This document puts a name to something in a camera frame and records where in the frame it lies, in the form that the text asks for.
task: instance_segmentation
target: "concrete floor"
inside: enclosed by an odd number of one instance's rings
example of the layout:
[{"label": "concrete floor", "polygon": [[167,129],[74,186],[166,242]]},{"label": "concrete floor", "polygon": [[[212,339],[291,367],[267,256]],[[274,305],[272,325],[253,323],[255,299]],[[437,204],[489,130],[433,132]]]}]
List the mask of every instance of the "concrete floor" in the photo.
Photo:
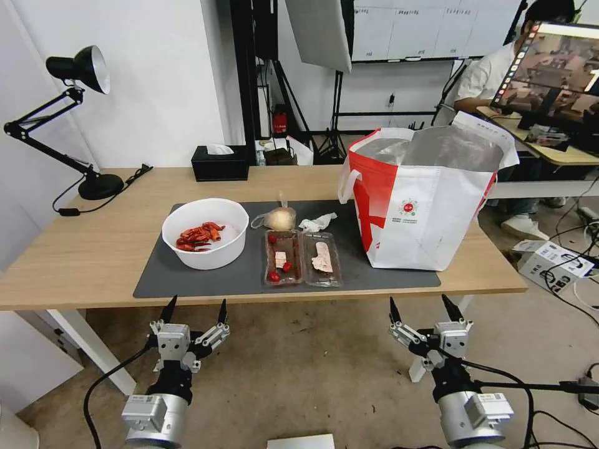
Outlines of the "concrete floor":
[{"label": "concrete floor", "polygon": [[[595,201],[596,210],[599,203]],[[541,206],[541,229],[553,234],[563,210]],[[492,210],[480,222],[500,249],[517,240],[504,235]],[[578,225],[575,215],[563,222]],[[580,233],[563,243],[582,248]],[[590,281],[581,293],[596,304],[598,287]],[[442,308],[439,298],[399,301],[402,317],[414,327],[431,326]],[[88,320],[120,359],[144,343],[156,308],[90,310]],[[203,362],[194,376],[185,448],[264,448],[271,438],[331,432],[340,449],[389,449],[393,446],[447,447],[439,426],[432,379],[412,384],[407,370],[412,356],[387,335],[388,302],[342,301],[229,307],[231,336]],[[469,359],[508,370],[528,382],[557,382],[579,377],[599,360],[598,329],[585,316],[534,284],[520,295],[477,297],[466,318],[471,331]],[[216,307],[179,307],[174,322],[207,329]],[[155,354],[134,362],[130,373],[143,392],[153,382]],[[82,402],[99,370],[85,369],[19,415],[40,433],[41,448],[92,446],[82,416]],[[475,379],[501,380],[472,371]],[[525,394],[506,390],[516,416],[506,426],[506,448],[522,447]],[[92,396],[91,410],[105,448],[124,447],[120,412],[125,398],[105,382]],[[599,442],[599,418],[586,412],[572,395],[535,393],[535,405]],[[586,444],[547,417],[535,420],[541,441]]]}]

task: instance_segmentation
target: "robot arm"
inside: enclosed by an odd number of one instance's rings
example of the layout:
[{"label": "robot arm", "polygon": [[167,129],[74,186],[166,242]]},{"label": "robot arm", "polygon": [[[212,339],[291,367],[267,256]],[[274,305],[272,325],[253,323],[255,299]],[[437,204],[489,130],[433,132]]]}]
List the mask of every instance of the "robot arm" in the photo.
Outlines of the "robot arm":
[{"label": "robot arm", "polygon": [[174,308],[173,301],[166,313],[150,323],[149,336],[160,354],[154,367],[158,380],[145,395],[132,395],[121,413],[129,426],[126,441],[135,446],[152,448],[180,448],[183,439],[185,412],[192,402],[192,375],[229,336],[226,323],[226,301],[223,300],[218,322],[206,332],[190,331],[186,324],[168,321]]},{"label": "robot arm", "polygon": [[441,428],[448,444],[463,448],[504,439],[501,424],[514,414],[501,393],[483,394],[456,359],[465,356],[472,321],[465,321],[459,308],[442,296],[450,321],[432,329],[415,331],[401,321],[393,298],[389,300],[389,333],[410,352],[422,357],[435,381],[433,398],[441,410]]}]

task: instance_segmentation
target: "wooden table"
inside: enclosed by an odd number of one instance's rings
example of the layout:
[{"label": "wooden table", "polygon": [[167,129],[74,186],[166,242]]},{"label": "wooden table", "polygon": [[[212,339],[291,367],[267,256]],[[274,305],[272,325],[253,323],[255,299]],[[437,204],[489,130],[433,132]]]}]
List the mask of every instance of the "wooden table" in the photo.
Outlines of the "wooden table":
[{"label": "wooden table", "polygon": [[536,153],[538,156],[554,165],[559,167],[564,165],[599,165],[599,158],[589,153],[585,153],[572,145],[570,145],[566,151],[562,152],[560,150],[554,150],[553,148],[525,142],[528,131],[518,128],[518,123],[520,123],[522,116],[517,112],[514,112],[511,115],[498,116],[496,111],[486,106],[479,106],[477,107],[477,110],[482,115],[489,118],[491,122],[509,131],[516,139],[529,147],[533,153]]},{"label": "wooden table", "polygon": [[[488,121],[510,132],[516,141],[533,156],[543,158],[556,168],[565,166],[599,167],[599,158],[570,145],[564,152],[525,142],[528,131],[518,128],[522,116],[516,112],[511,115],[499,115],[486,106],[477,107],[477,111]],[[533,181],[498,183],[489,198],[553,198],[556,196],[599,196],[599,183],[592,181]]]},{"label": "wooden table", "polygon": [[[175,203],[217,196],[235,201],[290,201],[337,197],[340,166],[252,167],[248,181],[197,183],[190,168],[155,168],[105,208],[79,217],[58,217],[0,279],[0,310],[48,309],[65,331],[104,371],[117,359],[76,311],[94,307],[161,306],[167,298],[132,294],[161,225]],[[111,170],[127,178],[133,170]],[[76,199],[74,206],[93,203]],[[520,275],[473,223],[453,262],[439,273],[439,287],[367,291],[229,296],[229,303],[318,301],[414,296],[519,293]],[[218,304],[221,297],[181,297],[178,304]],[[469,297],[462,301],[465,307]],[[125,394],[135,382],[125,370],[111,379]]]}]

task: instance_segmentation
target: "monitor stand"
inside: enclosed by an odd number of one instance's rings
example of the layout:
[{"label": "monitor stand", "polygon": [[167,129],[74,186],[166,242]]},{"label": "monitor stand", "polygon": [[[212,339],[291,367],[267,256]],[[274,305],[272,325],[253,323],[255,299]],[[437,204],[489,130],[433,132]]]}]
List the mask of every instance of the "monitor stand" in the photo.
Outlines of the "monitor stand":
[{"label": "monitor stand", "polygon": [[552,117],[549,117],[549,112],[561,93],[561,89],[550,89],[537,110],[530,113],[522,112],[522,119],[518,123],[518,129],[530,130],[537,123],[540,125],[543,123],[549,125],[553,121]]}]

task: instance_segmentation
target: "tofu piece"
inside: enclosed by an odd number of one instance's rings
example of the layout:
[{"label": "tofu piece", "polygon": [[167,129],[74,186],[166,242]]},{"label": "tofu piece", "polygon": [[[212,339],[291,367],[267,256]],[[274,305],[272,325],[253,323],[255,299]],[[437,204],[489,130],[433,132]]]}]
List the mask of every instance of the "tofu piece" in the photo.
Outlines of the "tofu piece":
[{"label": "tofu piece", "polygon": [[287,254],[284,251],[275,251],[275,268],[283,268],[287,262]]},{"label": "tofu piece", "polygon": [[333,265],[331,264],[331,254],[329,253],[329,246],[325,242],[317,242],[316,254],[317,256],[315,258],[312,258],[312,266],[318,271],[332,273]]}]

